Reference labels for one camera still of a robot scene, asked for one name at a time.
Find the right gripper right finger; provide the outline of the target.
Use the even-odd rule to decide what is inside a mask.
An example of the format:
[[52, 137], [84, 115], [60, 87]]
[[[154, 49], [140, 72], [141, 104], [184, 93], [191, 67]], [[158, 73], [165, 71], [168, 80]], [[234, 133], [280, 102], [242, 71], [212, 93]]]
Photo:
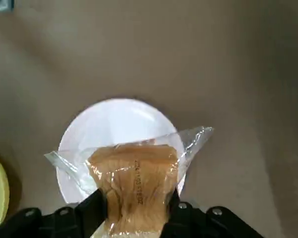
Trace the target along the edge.
[[235, 213], [222, 206], [203, 212], [180, 200], [175, 189], [168, 204], [169, 219], [161, 231], [162, 238], [262, 238]]

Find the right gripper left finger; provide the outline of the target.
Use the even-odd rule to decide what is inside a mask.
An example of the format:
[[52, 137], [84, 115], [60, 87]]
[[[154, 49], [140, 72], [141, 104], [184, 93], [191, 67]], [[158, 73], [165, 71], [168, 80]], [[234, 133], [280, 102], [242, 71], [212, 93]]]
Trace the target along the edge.
[[43, 215], [39, 208], [20, 210], [0, 225], [0, 238], [89, 238], [107, 218], [107, 200], [98, 189], [75, 206]]

